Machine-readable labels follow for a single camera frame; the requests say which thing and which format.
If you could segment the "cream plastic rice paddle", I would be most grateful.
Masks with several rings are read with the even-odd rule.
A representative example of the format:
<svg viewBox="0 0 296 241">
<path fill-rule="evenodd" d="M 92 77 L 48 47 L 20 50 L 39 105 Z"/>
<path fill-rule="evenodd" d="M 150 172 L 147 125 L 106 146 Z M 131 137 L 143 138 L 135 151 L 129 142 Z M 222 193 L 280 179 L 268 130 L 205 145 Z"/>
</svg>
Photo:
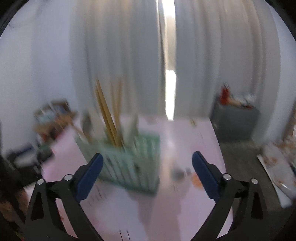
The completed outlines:
<svg viewBox="0 0 296 241">
<path fill-rule="evenodd" d="M 123 141 L 126 148 L 130 148 L 138 135 L 138 115 L 134 114 L 123 129 Z"/>
</svg>

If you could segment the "grey side cabinet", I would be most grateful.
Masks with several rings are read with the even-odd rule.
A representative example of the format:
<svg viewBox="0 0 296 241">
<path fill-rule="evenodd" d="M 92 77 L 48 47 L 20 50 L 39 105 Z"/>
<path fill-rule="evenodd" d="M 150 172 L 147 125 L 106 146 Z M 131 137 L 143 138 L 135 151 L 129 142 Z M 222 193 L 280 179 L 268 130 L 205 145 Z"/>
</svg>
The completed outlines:
<svg viewBox="0 0 296 241">
<path fill-rule="evenodd" d="M 216 99 L 210 121 L 219 142 L 246 141 L 251 138 L 259 115 L 257 108 L 223 105 Z"/>
</svg>

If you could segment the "cardboard box with bag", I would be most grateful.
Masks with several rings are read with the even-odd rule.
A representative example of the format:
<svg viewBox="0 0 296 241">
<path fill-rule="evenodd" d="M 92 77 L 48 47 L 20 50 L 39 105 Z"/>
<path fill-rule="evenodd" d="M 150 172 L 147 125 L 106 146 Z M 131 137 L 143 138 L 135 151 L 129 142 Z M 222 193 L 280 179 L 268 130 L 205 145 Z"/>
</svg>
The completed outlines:
<svg viewBox="0 0 296 241">
<path fill-rule="evenodd" d="M 54 141 L 77 115 L 66 99 L 54 99 L 34 112 L 33 127 L 39 145 Z"/>
</svg>

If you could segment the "bamboo chopstick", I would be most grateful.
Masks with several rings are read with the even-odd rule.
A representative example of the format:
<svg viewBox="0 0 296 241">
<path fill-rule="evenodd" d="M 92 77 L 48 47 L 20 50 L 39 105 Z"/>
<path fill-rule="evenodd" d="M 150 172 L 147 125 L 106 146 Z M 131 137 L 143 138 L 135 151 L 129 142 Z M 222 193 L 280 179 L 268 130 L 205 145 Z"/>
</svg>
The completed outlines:
<svg viewBox="0 0 296 241">
<path fill-rule="evenodd" d="M 120 146 L 123 145 L 122 134 L 121 134 L 121 122 L 120 122 L 121 101 L 122 101 L 122 81 L 121 81 L 121 78 L 119 77 L 118 86 L 117 86 L 117 99 L 116 99 L 116 128 L 117 128 L 117 135 L 118 135 Z"/>
<path fill-rule="evenodd" d="M 103 90 L 101 88 L 101 85 L 100 85 L 98 79 L 96 80 L 95 91 L 96 91 L 97 102 L 99 104 L 100 111 L 101 111 L 102 117 L 104 119 L 104 123 L 106 126 L 108 137 L 114 146 L 121 147 L 121 140 L 119 138 L 115 124 L 114 124 L 113 119 L 111 117 L 109 108 L 107 106 L 107 103 L 106 103 L 106 100 L 105 100 L 105 97 L 103 94 Z"/>
<path fill-rule="evenodd" d="M 113 111 L 113 120 L 115 123 L 115 140 L 116 145 L 118 147 L 121 147 L 119 145 L 118 135 L 117 135 L 117 128 L 116 128 L 116 99 L 117 99 L 117 86 L 114 87 L 113 83 L 110 84 L 110 90 L 111 90 L 111 103 L 112 103 L 112 111 Z"/>
<path fill-rule="evenodd" d="M 95 92 L 96 92 L 97 101 L 98 101 L 98 104 L 99 104 L 99 107 L 101 110 L 101 114 L 102 114 L 104 122 L 105 122 L 108 137 L 111 140 L 111 143 L 115 146 L 116 145 L 115 125 L 113 123 L 111 114 L 110 114 L 108 106 L 106 104 L 106 100 L 104 98 L 103 92 L 98 87 L 96 87 Z"/>
</svg>

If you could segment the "green plastic utensil basket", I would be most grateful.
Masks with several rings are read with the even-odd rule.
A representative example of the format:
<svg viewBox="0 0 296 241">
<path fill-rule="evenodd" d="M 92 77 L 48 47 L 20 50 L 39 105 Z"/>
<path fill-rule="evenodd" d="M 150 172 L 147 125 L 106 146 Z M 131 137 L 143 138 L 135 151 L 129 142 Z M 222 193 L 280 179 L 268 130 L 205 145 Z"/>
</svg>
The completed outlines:
<svg viewBox="0 0 296 241">
<path fill-rule="evenodd" d="M 155 133 L 138 133 L 129 147 L 115 147 L 106 140 L 88 143 L 75 138 L 86 162 L 96 153 L 103 156 L 98 179 L 128 190 L 155 195 L 159 186 L 161 139 Z"/>
</svg>

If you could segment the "white window curtain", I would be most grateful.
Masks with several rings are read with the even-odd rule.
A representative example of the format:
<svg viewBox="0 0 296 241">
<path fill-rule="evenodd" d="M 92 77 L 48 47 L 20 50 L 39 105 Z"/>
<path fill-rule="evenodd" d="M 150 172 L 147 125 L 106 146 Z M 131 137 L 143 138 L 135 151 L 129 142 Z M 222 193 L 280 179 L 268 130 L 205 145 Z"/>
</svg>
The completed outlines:
<svg viewBox="0 0 296 241">
<path fill-rule="evenodd" d="M 270 121 L 280 78 L 279 43 L 265 1 L 77 1 L 71 20 L 79 106 L 95 106 L 100 82 L 123 81 L 123 112 L 165 114 L 176 81 L 175 116 L 209 116 L 222 84 Z"/>
</svg>

